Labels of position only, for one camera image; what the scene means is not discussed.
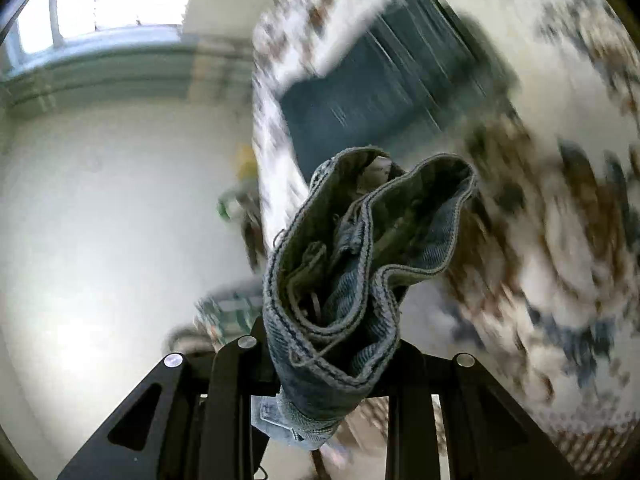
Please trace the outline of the light blue denim shorts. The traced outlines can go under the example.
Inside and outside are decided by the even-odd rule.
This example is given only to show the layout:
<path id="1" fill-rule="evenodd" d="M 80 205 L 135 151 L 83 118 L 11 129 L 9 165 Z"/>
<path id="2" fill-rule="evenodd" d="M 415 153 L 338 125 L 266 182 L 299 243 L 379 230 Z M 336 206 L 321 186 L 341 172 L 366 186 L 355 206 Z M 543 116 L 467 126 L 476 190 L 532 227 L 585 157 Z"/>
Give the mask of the light blue denim shorts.
<path id="1" fill-rule="evenodd" d="M 280 389 L 254 396 L 257 429 L 309 451 L 335 434 L 396 351 L 407 289 L 448 268 L 475 190 L 454 154 L 407 171 L 367 146 L 317 169 L 267 263 L 262 322 Z"/>

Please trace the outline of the teal storage rack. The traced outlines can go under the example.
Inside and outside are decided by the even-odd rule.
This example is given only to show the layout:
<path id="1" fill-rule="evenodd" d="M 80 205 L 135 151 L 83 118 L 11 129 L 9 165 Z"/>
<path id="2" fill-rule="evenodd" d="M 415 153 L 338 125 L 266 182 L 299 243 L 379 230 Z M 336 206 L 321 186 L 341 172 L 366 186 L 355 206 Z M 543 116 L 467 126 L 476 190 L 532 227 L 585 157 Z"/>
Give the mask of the teal storage rack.
<path id="1" fill-rule="evenodd" d="M 262 277 L 208 292 L 195 304 L 198 324 L 212 337 L 216 349 L 248 335 L 262 315 Z"/>

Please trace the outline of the floral bed sheet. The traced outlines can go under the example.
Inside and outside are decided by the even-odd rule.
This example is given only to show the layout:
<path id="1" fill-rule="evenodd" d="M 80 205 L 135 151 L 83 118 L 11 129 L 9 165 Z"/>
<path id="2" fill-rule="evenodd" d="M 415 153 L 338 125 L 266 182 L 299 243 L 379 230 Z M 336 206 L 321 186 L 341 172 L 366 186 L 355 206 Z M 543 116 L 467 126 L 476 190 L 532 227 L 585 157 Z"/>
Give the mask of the floral bed sheet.
<path id="1" fill-rule="evenodd" d="M 309 194 L 279 99 L 326 76 L 393 0 L 273 0 L 254 31 L 255 129 L 270 254 Z M 638 477 L 639 51 L 608 0 L 440 0 L 510 70 L 506 97 L 416 140 L 401 169 L 474 170 L 454 255 L 410 286 L 399 337 L 469 353 L 579 477 Z"/>

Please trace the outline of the yellow box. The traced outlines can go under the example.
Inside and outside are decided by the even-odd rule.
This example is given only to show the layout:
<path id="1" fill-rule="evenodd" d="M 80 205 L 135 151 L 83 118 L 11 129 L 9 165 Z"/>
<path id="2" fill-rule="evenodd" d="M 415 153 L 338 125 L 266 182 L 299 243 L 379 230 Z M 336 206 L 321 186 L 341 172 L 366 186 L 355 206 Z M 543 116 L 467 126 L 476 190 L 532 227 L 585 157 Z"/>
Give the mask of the yellow box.
<path id="1" fill-rule="evenodd" d="M 242 144 L 236 152 L 235 161 L 236 177 L 239 181 L 256 179 L 258 177 L 258 166 L 255 153 L 250 144 Z"/>

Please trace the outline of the left green curtain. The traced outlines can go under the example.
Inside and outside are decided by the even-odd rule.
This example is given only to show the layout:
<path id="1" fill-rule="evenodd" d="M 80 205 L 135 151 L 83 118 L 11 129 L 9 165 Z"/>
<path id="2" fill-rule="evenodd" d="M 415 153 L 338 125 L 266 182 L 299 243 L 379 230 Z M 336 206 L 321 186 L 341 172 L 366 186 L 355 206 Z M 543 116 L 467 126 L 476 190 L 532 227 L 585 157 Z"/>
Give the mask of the left green curtain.
<path id="1" fill-rule="evenodd" d="M 1 105 L 21 118 L 138 99 L 244 106 L 253 67 L 252 45 L 224 37 L 87 41 L 3 74 Z"/>

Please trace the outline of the dark blue folded jeans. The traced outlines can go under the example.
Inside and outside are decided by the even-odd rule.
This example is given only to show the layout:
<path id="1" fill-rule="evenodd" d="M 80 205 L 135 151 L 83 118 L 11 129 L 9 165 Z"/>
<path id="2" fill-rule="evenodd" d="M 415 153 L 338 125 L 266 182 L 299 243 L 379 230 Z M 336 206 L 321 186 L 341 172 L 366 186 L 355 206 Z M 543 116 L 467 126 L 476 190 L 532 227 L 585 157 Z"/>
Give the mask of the dark blue folded jeans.
<path id="1" fill-rule="evenodd" d="M 279 99 L 304 178 L 334 154 L 405 152 L 506 97 L 512 75 L 477 24 L 440 0 L 393 0 L 326 76 Z"/>

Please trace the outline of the barred window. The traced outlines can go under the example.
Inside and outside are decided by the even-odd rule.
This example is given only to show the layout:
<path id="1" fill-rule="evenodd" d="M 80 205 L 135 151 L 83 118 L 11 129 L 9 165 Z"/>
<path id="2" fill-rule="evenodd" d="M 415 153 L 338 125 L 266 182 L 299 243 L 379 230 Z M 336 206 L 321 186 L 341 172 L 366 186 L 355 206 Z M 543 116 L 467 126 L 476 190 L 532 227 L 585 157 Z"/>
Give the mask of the barred window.
<path id="1" fill-rule="evenodd" d="M 101 36 L 182 29 L 189 0 L 26 0 L 1 43 L 9 68 Z"/>

